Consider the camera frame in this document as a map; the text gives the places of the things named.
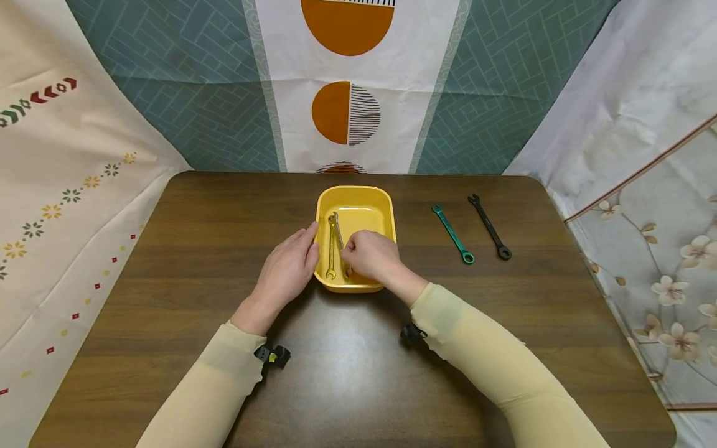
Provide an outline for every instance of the yellow plastic tray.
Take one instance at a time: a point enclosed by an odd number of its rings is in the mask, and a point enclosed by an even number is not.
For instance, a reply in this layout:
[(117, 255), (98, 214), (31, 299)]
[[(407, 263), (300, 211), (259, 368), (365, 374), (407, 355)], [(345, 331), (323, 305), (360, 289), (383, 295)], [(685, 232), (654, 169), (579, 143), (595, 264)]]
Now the yellow plastic tray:
[(341, 256), (338, 240), (334, 244), (333, 268), (336, 278), (326, 278), (328, 269), (328, 251), (330, 226), (328, 218), (338, 213), (343, 243), (359, 230), (372, 230), (396, 242), (396, 224), (394, 221), (394, 205), (389, 194), (375, 186), (334, 186), (325, 190), (318, 197), (316, 204), (316, 221), (318, 231), (316, 242), (319, 244), (320, 257), (314, 275), (319, 282), (333, 292), (376, 292), (383, 285), (376, 280), (364, 277), (356, 272), (349, 278), (341, 274)]

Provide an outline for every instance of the wrench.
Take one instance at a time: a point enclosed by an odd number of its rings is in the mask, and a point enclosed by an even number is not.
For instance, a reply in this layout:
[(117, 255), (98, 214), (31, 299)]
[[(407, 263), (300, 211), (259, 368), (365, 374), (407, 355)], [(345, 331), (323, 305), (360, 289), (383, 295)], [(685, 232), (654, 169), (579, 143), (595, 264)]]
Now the wrench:
[(458, 236), (453, 231), (453, 228), (450, 226), (450, 223), (446, 219), (445, 216), (443, 216), (443, 209), (441, 209), (441, 206), (436, 204), (433, 207), (431, 207), (431, 210), (433, 210), (433, 213), (438, 215), (439, 218), (441, 218), (441, 222), (443, 223), (443, 227), (446, 228), (448, 231), (448, 234), (453, 239), (453, 242), (455, 243), (455, 246), (460, 250), (460, 256), (463, 258), (463, 262), (465, 264), (473, 264), (475, 261), (475, 257), (473, 254), (468, 252), (465, 247), (463, 247), (463, 244), (458, 239)]
[(333, 270), (333, 251), (336, 243), (336, 224), (333, 222), (333, 216), (328, 218), (328, 225), (331, 228), (328, 237), (328, 269), (326, 270), (326, 278), (333, 280), (336, 278), (336, 271)]
[(480, 205), (480, 197), (477, 194), (474, 194), (473, 196), (468, 196), (468, 202), (473, 204), (475, 209), (478, 210), (478, 214), (480, 215), (480, 218), (483, 220), (483, 223), (485, 224), (485, 228), (488, 229), (488, 233), (490, 234), (490, 237), (493, 238), (495, 247), (498, 249), (498, 256), (504, 260), (511, 259), (511, 257), (513, 256), (513, 253), (508, 248), (508, 246), (503, 244), (503, 242), (500, 240), (498, 233), (493, 228), (493, 223), (490, 222), (488, 215), (485, 214), (485, 210), (483, 210), (483, 206)]
[[(333, 213), (333, 223), (336, 226), (336, 237), (338, 238), (338, 250), (343, 250), (343, 237), (341, 236), (341, 227), (338, 225), (338, 213)], [(343, 260), (341, 260), (341, 273), (344, 277), (348, 278), (351, 276), (351, 273), (353, 272), (353, 269), (351, 269), (351, 266), (345, 264)]]

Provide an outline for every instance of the hand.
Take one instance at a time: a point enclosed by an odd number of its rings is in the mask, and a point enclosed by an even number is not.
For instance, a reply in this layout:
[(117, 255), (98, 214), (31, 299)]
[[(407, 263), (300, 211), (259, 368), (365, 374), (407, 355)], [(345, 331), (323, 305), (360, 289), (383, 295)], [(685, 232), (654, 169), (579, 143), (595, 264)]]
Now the hand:
[(359, 274), (378, 280), (408, 306), (428, 285), (428, 281), (401, 262), (396, 243), (376, 232), (361, 230), (351, 235), (341, 251), (341, 259)]
[(318, 223), (288, 237), (269, 254), (252, 294), (244, 299), (230, 321), (239, 329), (264, 335), (279, 312), (298, 296), (318, 263), (313, 243)]
[(364, 277), (380, 282), (387, 271), (402, 265), (396, 243), (370, 230), (351, 235), (341, 251), (341, 259)]

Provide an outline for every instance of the wrench ring end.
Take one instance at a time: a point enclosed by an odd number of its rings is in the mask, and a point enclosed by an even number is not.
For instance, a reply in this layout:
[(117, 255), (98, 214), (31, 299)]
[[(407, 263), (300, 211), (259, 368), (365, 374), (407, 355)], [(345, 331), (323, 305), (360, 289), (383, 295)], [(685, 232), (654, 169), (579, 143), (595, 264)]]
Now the wrench ring end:
[(463, 258), (463, 262), (465, 264), (473, 264), (473, 262), (475, 261), (475, 257), (473, 256), (473, 254), (468, 251), (462, 252), (461, 257)]
[(505, 261), (508, 261), (508, 260), (510, 260), (511, 257), (513, 256), (513, 253), (511, 252), (511, 250), (510, 250), (509, 248), (507, 248), (507, 247), (505, 247), (505, 246), (501, 246), (501, 247), (498, 248), (498, 256), (499, 256), (501, 259), (504, 259)]

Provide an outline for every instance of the ratchet wrench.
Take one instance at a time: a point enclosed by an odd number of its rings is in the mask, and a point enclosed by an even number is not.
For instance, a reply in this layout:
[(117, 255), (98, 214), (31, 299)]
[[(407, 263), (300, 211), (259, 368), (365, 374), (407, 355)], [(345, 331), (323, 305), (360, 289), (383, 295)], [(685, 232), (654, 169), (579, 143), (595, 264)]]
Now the ratchet wrench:
[(480, 197), (477, 194), (474, 194), (473, 196), (468, 196), (468, 202), (473, 204), (475, 209), (478, 211), (480, 218), (483, 220), (483, 223), (485, 224), (485, 228), (488, 229), (488, 233), (490, 234), (490, 237), (493, 238), (495, 247), (498, 249), (498, 256), (504, 260), (511, 259), (511, 257), (513, 256), (513, 253), (508, 248), (508, 246), (503, 244), (503, 242), (500, 240), (498, 233), (493, 228), (493, 223), (490, 222), (488, 215), (485, 214), (485, 210), (483, 210), (483, 206), (480, 205)]
[(453, 228), (450, 226), (450, 223), (448, 222), (446, 217), (443, 216), (443, 209), (441, 209), (441, 206), (435, 204), (433, 207), (431, 207), (431, 210), (433, 210), (433, 213), (435, 213), (436, 215), (438, 215), (439, 218), (441, 218), (443, 227), (446, 228), (448, 234), (453, 239), (455, 246), (458, 248), (458, 250), (460, 250), (460, 256), (463, 258), (463, 262), (465, 264), (473, 264), (473, 262), (475, 261), (475, 257), (473, 256), (473, 254), (467, 251), (465, 247), (463, 247), (463, 244), (460, 242), (458, 236), (453, 231)]

